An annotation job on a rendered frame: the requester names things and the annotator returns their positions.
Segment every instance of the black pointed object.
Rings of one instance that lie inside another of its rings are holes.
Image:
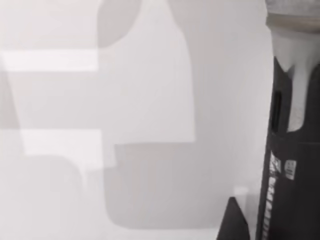
[[[235,197],[230,197],[216,240],[250,240],[249,227]]]

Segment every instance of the black slot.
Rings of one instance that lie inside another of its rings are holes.
[[[280,91],[276,91],[273,97],[272,119],[271,129],[274,133],[279,130],[280,111],[281,111],[282,94]]]

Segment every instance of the gray cap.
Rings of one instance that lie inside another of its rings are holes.
[[[320,0],[265,0],[270,14],[320,17]]]

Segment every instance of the label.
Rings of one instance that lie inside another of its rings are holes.
[[[272,205],[275,195],[275,185],[278,179],[278,174],[281,173],[281,161],[277,159],[271,152],[271,158],[269,163],[269,185],[266,194],[263,228],[262,228],[262,240],[268,240]]]
[[[287,160],[284,165],[286,178],[290,180],[295,180],[296,168],[297,168],[297,161]]]

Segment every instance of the white stripe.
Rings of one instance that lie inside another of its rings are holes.
[[[3,50],[8,72],[96,72],[98,49]]]

